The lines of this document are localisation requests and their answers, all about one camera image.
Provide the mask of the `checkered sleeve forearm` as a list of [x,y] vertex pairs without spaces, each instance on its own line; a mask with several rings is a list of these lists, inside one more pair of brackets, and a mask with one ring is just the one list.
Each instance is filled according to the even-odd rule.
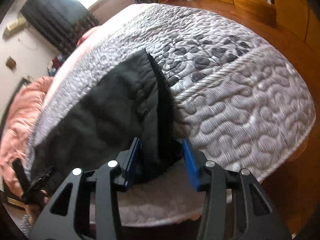
[[32,216],[29,214],[25,214],[21,218],[20,222],[20,230],[22,233],[28,238],[29,233],[32,230],[33,225],[31,224]]

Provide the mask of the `person's left hand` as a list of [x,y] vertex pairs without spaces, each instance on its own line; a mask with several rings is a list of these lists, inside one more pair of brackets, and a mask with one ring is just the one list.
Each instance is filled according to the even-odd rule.
[[48,204],[50,201],[50,197],[48,193],[45,190],[41,190],[41,194],[43,195],[43,203],[40,205],[30,204],[26,205],[26,213],[30,216],[29,217],[29,223],[33,225],[36,220],[38,219],[40,213],[42,212],[45,205]]

